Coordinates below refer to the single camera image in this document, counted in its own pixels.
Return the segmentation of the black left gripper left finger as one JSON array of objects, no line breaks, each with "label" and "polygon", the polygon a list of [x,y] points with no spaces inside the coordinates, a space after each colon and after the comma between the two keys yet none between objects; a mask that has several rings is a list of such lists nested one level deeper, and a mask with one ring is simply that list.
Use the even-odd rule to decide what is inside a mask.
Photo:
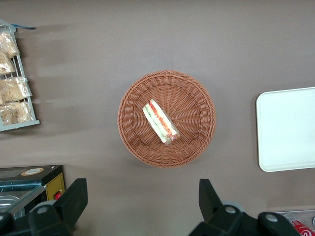
[{"label": "black left gripper left finger", "polygon": [[76,179],[58,200],[38,204],[29,213],[33,236],[71,236],[88,204],[87,180]]}]

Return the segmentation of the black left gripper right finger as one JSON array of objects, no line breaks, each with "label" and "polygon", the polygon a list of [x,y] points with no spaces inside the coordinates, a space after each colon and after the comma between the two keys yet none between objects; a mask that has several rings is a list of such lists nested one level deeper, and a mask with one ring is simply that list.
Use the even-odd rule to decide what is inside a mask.
[{"label": "black left gripper right finger", "polygon": [[224,205],[208,179],[199,180],[199,208],[204,221],[191,236],[257,236],[257,220],[237,207]]}]

